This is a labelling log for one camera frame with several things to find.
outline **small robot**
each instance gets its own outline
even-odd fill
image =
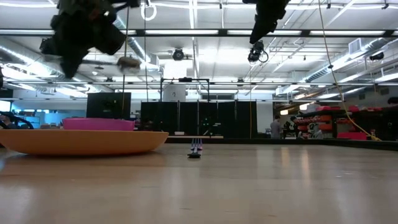
[[[191,153],[188,154],[190,159],[200,159],[203,152],[203,143],[201,139],[192,139]]]

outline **rope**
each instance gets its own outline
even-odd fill
[[[330,68],[330,70],[331,70],[331,74],[333,75],[333,79],[334,79],[335,84],[336,84],[336,87],[337,87],[337,89],[338,89],[338,93],[340,94],[340,98],[341,98],[341,99],[344,99],[343,92],[341,91],[341,88],[340,88],[340,86],[338,85],[338,82],[337,82],[335,73],[334,73],[334,71],[333,71],[333,65],[331,64],[331,59],[330,59],[330,56],[329,56],[329,48],[328,48],[328,44],[327,44],[327,41],[326,41],[326,34],[325,34],[325,25],[324,25],[324,23],[323,23],[321,0],[318,0],[318,8],[319,8],[319,14],[320,14],[320,17],[321,17],[321,24],[322,24],[322,31],[323,31],[323,40],[325,41],[325,48],[326,48],[326,53],[327,53],[327,56],[328,56],[329,68]],[[347,118],[349,119],[349,121],[352,122],[352,124],[353,124],[354,126],[356,126],[359,130],[361,130],[362,132],[364,132],[367,136],[370,136],[370,137],[372,138],[372,140],[381,141],[381,139],[379,139],[379,138],[377,138],[377,137],[375,137],[375,136],[372,136],[372,135],[369,134],[367,131],[365,131],[362,127],[360,127],[358,124],[356,124],[356,123],[354,122],[354,120],[351,118],[351,116],[349,115],[345,102],[343,101],[342,103],[343,103],[343,109],[344,109],[345,112],[346,112]]]

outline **black curtain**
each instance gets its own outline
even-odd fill
[[[204,120],[207,118],[207,123],[213,125],[218,122],[217,103],[199,103],[199,133],[203,135],[208,127],[204,126]]]
[[[236,138],[235,102],[218,103],[218,121],[224,138]]]
[[[236,102],[236,128],[239,130],[237,138],[250,138],[257,136],[257,105],[256,102]]]
[[[174,134],[177,131],[176,102],[142,102],[141,120],[151,119],[155,130]]]
[[[186,135],[198,135],[198,103],[180,102],[180,131]]]

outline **air vent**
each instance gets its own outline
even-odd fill
[[[365,100],[365,93],[359,94],[359,100]]]
[[[384,95],[388,95],[388,94],[390,94],[390,89],[389,88],[380,89],[380,95],[384,96]]]
[[[356,52],[361,51],[362,47],[362,41],[360,38],[352,41],[351,43],[348,44],[348,49],[349,49],[349,54],[355,54]]]

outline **black cable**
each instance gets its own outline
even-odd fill
[[[267,53],[266,51],[263,51],[263,54],[262,54],[261,56],[263,56],[263,55],[266,55],[266,56],[267,56],[267,59],[266,59],[265,61],[262,61],[262,60],[259,59],[259,61],[260,61],[261,63],[266,63],[266,62],[268,62],[268,60],[269,60],[269,55],[268,55],[268,53]]]

